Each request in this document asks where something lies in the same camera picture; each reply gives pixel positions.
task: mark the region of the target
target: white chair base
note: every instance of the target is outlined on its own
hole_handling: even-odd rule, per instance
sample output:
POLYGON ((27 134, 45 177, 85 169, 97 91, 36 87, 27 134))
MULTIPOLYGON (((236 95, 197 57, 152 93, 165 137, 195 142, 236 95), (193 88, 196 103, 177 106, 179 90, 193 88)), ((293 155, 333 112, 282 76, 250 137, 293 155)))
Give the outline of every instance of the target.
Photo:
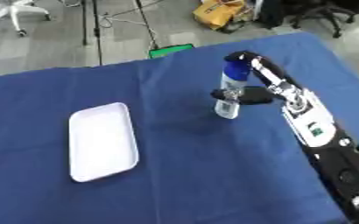
POLYGON ((10 15, 13 26, 15 26, 15 29, 18 32, 18 35, 21 37, 26 36, 27 32, 20 28, 20 25, 18 22, 18 13, 19 12, 41 13, 46 16, 46 20, 51 20, 49 11, 47 11, 43 8, 36 7, 34 0, 19 0, 11 5, 5 6, 2 9, 0 9, 0 18, 10 15))

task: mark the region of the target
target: chair wheel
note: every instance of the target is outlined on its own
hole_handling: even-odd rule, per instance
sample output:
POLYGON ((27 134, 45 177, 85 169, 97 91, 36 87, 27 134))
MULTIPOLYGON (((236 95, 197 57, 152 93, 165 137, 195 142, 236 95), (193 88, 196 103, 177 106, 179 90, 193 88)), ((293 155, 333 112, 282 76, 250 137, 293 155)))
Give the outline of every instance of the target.
POLYGON ((50 14, 46 14, 45 15, 45 20, 46 21, 52 21, 52 16, 50 14))
POLYGON ((293 29, 299 29, 300 26, 299 26, 299 24, 293 24, 293 25, 292 25, 292 28, 293 28, 293 29))
POLYGON ((338 32, 334 33, 334 39, 337 39, 339 37, 341 37, 341 32, 338 31, 338 32))
POLYGON ((352 23, 354 23, 355 22, 355 18, 354 17, 349 17, 348 19, 347 19, 347 21, 346 21, 346 23, 348 23, 348 24, 352 24, 352 23))
POLYGON ((18 36, 20 38, 23 38, 23 37, 27 36, 27 31, 25 31, 25 30, 18 31, 18 36))

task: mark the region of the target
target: yellow bag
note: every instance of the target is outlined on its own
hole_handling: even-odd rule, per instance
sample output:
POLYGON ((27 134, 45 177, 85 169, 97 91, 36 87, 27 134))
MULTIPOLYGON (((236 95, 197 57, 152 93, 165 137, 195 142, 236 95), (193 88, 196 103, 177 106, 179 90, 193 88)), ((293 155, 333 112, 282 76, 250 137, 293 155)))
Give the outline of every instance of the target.
POLYGON ((243 0, 209 0, 194 11, 197 20, 211 29, 223 27, 245 5, 243 0))

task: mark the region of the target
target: blue bottle cap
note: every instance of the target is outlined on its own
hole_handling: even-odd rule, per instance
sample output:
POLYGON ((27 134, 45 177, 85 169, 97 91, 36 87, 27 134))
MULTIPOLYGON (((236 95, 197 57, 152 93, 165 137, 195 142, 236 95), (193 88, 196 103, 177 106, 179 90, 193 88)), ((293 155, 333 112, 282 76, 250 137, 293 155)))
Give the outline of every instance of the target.
POLYGON ((228 61, 224 67, 224 73, 235 81, 246 81, 250 70, 250 63, 244 63, 243 61, 228 61))

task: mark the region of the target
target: green object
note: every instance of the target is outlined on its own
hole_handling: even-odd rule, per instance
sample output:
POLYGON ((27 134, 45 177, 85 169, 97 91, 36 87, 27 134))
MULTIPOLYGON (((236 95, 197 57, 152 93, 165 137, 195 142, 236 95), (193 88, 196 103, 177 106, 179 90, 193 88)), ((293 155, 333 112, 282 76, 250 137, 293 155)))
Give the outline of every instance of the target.
POLYGON ((323 132, 322 132, 322 130, 321 130, 320 128, 317 128, 317 129, 312 130, 312 134, 313 134, 315 137, 321 135, 322 133, 323 133, 323 132))
POLYGON ((192 44, 186 44, 186 45, 171 45, 165 48, 159 48, 156 50, 150 50, 150 59, 156 59, 160 57, 165 57, 169 53, 175 53, 180 52, 182 50, 186 49, 192 49, 194 48, 194 45, 192 44))

